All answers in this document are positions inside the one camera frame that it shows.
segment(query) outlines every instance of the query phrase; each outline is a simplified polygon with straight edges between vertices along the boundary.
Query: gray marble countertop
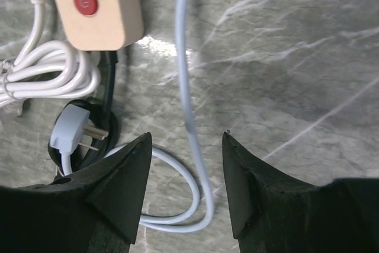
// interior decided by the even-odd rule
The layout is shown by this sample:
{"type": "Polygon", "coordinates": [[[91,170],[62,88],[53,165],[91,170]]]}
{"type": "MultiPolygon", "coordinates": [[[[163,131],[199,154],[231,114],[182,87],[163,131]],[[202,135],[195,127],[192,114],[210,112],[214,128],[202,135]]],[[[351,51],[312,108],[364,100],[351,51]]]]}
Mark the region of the gray marble countertop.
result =
{"type": "MultiPolygon", "coordinates": [[[[121,142],[151,132],[155,144],[194,169],[178,92],[175,0],[141,2],[146,36],[118,65],[121,142]]],[[[189,14],[192,99],[216,213],[207,229],[189,235],[141,226],[131,252],[239,252],[221,162],[227,129],[256,156],[309,183],[379,175],[378,0],[191,0],[189,14]]],[[[46,37],[55,31],[51,19],[46,37]]],[[[16,54],[32,20],[28,0],[1,1],[0,57],[16,54]]],[[[0,184],[52,180],[46,145],[64,104],[30,100],[5,126],[0,184]]],[[[190,202],[185,181],[154,159],[144,211],[174,214],[190,202]]],[[[203,213],[204,205],[196,218],[203,213]]]]}

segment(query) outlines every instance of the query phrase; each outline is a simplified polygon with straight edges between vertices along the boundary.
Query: electrical outlet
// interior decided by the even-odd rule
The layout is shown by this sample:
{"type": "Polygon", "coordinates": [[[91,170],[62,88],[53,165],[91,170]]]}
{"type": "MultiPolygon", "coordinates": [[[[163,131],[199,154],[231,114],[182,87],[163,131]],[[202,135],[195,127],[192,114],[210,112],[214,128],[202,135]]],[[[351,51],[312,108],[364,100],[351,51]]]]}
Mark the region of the electrical outlet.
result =
{"type": "Polygon", "coordinates": [[[79,50],[118,50],[143,36],[140,0],[55,0],[69,42],[79,50]]]}

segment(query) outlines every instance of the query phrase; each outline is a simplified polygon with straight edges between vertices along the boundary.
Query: black power cord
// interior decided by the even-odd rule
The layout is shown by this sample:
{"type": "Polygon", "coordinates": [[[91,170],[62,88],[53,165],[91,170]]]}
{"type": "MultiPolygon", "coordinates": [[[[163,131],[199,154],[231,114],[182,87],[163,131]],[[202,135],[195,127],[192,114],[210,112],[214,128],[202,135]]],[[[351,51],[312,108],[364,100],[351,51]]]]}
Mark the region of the black power cord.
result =
{"type": "MultiPolygon", "coordinates": [[[[98,150],[89,149],[84,157],[77,148],[71,155],[72,171],[76,172],[90,164],[93,164],[102,159],[114,146],[120,137],[120,126],[118,121],[111,111],[114,92],[115,69],[117,59],[116,51],[107,51],[101,53],[100,64],[105,63],[107,66],[107,81],[105,83],[105,92],[102,104],[94,104],[86,100],[73,100],[67,105],[73,104],[90,112],[89,119],[94,126],[109,132],[109,135],[104,140],[93,139],[91,146],[98,150]]],[[[47,150],[54,163],[62,170],[62,162],[60,153],[57,149],[48,145],[47,150]]]]}

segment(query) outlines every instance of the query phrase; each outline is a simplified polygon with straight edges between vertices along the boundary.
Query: plug prong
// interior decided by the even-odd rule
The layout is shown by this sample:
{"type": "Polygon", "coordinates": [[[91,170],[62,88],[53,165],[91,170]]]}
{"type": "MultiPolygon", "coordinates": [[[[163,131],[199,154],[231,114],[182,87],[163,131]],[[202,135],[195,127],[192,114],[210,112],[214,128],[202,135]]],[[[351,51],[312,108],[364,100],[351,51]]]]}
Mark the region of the plug prong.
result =
{"type": "Polygon", "coordinates": [[[93,127],[88,124],[85,124],[83,126],[83,129],[84,129],[83,134],[85,134],[86,136],[93,137],[94,139],[98,139],[98,140],[104,140],[109,135],[109,132],[107,132],[106,130],[101,130],[101,129],[98,129],[97,127],[93,127]]]}
{"type": "Polygon", "coordinates": [[[89,148],[89,149],[92,149],[92,150],[95,150],[95,151],[99,151],[98,148],[95,148],[95,147],[93,147],[93,146],[91,146],[91,145],[86,145],[85,143],[82,143],[82,142],[79,142],[78,145],[81,145],[81,146],[83,146],[84,148],[89,148]]]}

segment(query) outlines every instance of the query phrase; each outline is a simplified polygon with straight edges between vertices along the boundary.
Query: socket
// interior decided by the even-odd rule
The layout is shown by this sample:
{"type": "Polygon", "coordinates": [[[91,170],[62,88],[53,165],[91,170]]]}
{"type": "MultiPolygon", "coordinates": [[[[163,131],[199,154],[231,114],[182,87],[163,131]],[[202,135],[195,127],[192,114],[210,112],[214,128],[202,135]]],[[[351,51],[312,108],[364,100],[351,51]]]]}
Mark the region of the socket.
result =
{"type": "Polygon", "coordinates": [[[79,50],[118,50],[143,36],[140,0],[55,0],[69,42],[79,50]]]}

